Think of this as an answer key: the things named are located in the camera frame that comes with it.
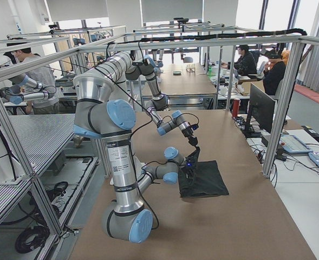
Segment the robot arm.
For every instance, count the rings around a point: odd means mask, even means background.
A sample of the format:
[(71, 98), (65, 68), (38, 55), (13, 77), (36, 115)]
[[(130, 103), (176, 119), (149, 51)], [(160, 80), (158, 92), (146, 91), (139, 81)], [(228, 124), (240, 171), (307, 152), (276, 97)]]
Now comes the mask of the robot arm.
[(135, 111), (124, 99), (111, 99), (112, 93), (124, 79), (134, 80), (143, 75), (151, 89), (152, 99), (145, 110), (156, 124), (157, 131), (164, 135), (178, 128), (189, 143), (197, 147), (193, 132), (197, 128), (187, 122), (180, 111), (165, 122), (159, 111), (167, 106), (167, 97), (161, 92), (154, 67), (146, 60), (136, 62), (131, 54), (118, 52), (101, 64), (74, 78), (79, 88), (75, 112), (74, 132), (91, 139), (105, 139), (107, 165), (110, 168), (116, 194), (102, 217), (104, 232), (116, 239), (132, 243), (144, 242), (152, 230), (153, 212), (142, 193), (156, 179), (176, 183), (179, 171), (191, 169), (192, 158), (185, 158), (169, 147), (164, 155), (166, 162), (157, 167), (135, 168), (131, 135), (136, 123)]
[(193, 147), (198, 146), (198, 139), (194, 136), (194, 130), (198, 125), (191, 125), (181, 112), (176, 111), (172, 114), (171, 119), (166, 122), (158, 114), (168, 106), (168, 96), (165, 95), (158, 84), (155, 74), (155, 64), (151, 59), (143, 57), (137, 61), (133, 52), (121, 51), (118, 52), (93, 68), (93, 71), (98, 75), (103, 76), (103, 80), (110, 83), (112, 87), (120, 87), (121, 78), (131, 81), (136, 80), (139, 76), (144, 76), (150, 88), (152, 98), (142, 107), (155, 123), (157, 132), (160, 135), (165, 135), (175, 128), (179, 128), (183, 136), (188, 139), (188, 143)]

